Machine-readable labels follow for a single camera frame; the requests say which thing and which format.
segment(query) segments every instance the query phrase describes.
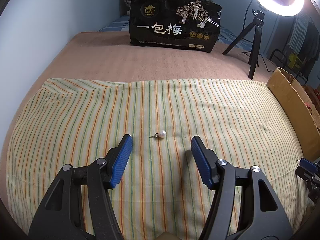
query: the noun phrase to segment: striped garment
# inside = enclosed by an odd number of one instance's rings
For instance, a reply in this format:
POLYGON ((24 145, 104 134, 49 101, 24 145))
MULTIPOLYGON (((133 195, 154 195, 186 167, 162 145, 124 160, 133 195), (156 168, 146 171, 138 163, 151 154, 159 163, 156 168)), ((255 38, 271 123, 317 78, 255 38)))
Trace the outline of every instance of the striped garment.
MULTIPOLYGON (((28 231, 63 164, 89 165, 126 133, 132 154, 121 183, 109 191, 125 239, 164 231, 199 238, 214 192, 202 184, 192 157, 195 135, 234 166, 259 165, 298 229, 308 197, 294 174, 303 154, 286 114, 265 83, 221 79, 48 79, 24 107, 8 149, 9 211, 18 225, 28 231), (149 138, 159 130, 167 131, 165 139, 149 138)), ((230 233, 240 197, 237 187, 230 233)), ((86 187, 83 210, 93 233, 86 187)))

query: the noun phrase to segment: tripod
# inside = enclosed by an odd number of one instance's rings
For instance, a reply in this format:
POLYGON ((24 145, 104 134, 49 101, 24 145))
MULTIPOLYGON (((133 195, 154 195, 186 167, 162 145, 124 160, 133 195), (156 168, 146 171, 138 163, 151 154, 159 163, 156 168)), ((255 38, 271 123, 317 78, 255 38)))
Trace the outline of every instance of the tripod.
POLYGON ((258 63, 258 56, 260 51, 261 44, 261 35, 262 35, 262 26, 264 24, 264 12, 262 11, 254 11, 252 10, 252 14, 254 15, 253 22, 250 23, 240 34, 239 36, 226 48, 226 50, 222 53, 226 55, 234 46, 236 46, 254 27, 254 39, 252 44, 252 49, 249 58, 250 71, 248 77, 252 80, 254 71, 256 70, 256 65, 258 63))

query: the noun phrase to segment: gold logo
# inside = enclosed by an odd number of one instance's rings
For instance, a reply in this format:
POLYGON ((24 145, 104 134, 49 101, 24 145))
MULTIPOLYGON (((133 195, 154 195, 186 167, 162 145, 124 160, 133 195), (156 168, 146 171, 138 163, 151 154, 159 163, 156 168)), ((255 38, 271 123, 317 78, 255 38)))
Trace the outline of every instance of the gold logo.
POLYGON ((145 8, 144 8, 144 14, 145 15, 155 15, 154 14, 154 12, 155 12, 155 7, 154 6, 152 6, 152 5, 149 5, 149 6, 146 6, 145 8))

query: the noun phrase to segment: silver screw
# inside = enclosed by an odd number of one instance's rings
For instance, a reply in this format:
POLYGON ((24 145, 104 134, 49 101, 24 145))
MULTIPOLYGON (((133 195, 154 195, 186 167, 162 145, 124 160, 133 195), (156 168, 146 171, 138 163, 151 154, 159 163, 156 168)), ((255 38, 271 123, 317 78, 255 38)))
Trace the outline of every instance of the silver screw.
POLYGON ((99 158, 97 160, 97 164, 99 164, 99 165, 102 165, 102 164, 105 164, 105 163, 106 163, 106 159, 105 158, 99 158))
POLYGON ((227 161, 224 160, 224 159, 219 159, 219 160, 218 160, 218 163, 219 163, 220 165, 222 165, 222 166, 227 165, 227 161))
POLYGON ((259 172, 260 171, 260 167, 259 166, 252 166, 252 170, 254 171, 254 172, 259 172))
POLYGON ((62 169, 63 169, 64 171, 68 171, 68 170, 71 169, 71 165, 70 165, 70 164, 65 164, 65 165, 63 165, 62 169))

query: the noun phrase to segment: tripod leg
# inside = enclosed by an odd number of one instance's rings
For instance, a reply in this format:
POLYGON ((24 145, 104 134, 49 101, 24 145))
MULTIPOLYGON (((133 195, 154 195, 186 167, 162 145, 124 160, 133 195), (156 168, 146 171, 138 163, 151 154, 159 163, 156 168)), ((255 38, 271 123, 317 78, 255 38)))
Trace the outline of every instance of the tripod leg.
POLYGON ((250 71, 248 77, 252 80, 254 71, 256 70, 256 66, 258 63, 258 56, 259 56, 259 51, 260 51, 260 43, 261 43, 261 36, 262 36, 262 27, 256 25, 256 30, 254 33, 254 40, 253 40, 253 46, 252 46, 252 51, 250 54, 250 71))
POLYGON ((223 55, 226 55, 231 49, 233 49, 234 46, 236 46, 255 26, 255 22, 250 23, 240 34, 236 39, 229 45, 229 47, 226 48, 224 52, 222 52, 223 55))

